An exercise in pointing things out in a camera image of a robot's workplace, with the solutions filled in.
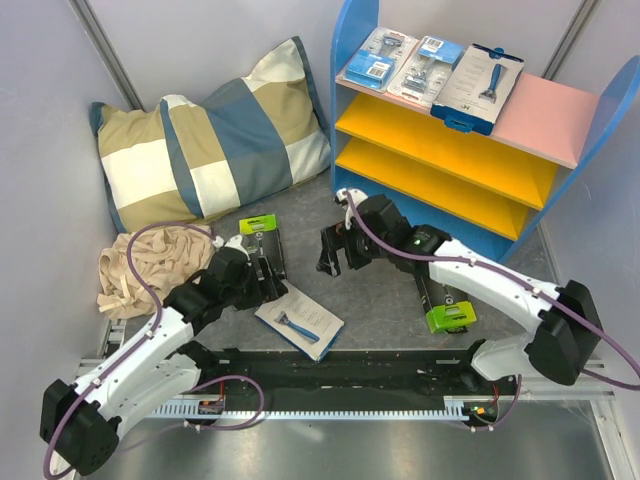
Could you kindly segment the Harry's razor pack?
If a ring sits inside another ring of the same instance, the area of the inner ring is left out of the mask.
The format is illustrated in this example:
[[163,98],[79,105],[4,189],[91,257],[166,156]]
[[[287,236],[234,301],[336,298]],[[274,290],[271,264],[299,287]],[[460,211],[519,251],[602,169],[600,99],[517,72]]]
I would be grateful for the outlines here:
[[524,68],[502,48],[474,43],[454,64],[430,114],[451,129],[489,136]]
[[329,352],[344,322],[287,280],[288,292],[261,305],[255,315],[314,362]]

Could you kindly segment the blue Gillette razor blister pack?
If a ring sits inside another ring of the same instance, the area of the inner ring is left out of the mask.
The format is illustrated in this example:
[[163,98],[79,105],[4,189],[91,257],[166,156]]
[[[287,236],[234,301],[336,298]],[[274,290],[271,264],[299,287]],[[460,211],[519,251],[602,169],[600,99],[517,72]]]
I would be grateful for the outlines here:
[[377,92],[385,92],[417,43],[418,39],[413,36],[377,27],[347,63],[341,78]]

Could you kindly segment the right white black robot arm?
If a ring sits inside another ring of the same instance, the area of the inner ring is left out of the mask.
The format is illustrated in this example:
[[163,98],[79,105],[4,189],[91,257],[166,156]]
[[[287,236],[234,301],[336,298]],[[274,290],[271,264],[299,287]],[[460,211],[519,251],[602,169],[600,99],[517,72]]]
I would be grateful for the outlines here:
[[572,386],[599,343],[602,326],[589,289],[574,280],[565,286],[529,278],[471,250],[431,225],[413,226],[383,194],[367,196],[342,188],[335,196],[343,221],[321,232],[317,270],[340,275],[337,253],[357,270],[386,259],[398,270],[467,293],[517,322],[523,333],[485,340],[458,368],[467,392],[483,392],[509,375],[537,372]]

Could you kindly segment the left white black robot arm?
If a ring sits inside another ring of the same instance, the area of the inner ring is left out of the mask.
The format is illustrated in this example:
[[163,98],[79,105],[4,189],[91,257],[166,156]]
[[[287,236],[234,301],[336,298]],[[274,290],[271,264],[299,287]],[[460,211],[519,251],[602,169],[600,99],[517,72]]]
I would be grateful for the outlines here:
[[47,443],[43,473],[55,478],[58,454],[81,475],[95,472],[147,415],[181,393],[208,393],[219,369],[196,341],[228,307],[257,308],[288,289],[267,258],[257,262],[241,246],[226,244],[207,268],[191,275],[165,299],[155,320],[89,373],[44,392],[40,436]]

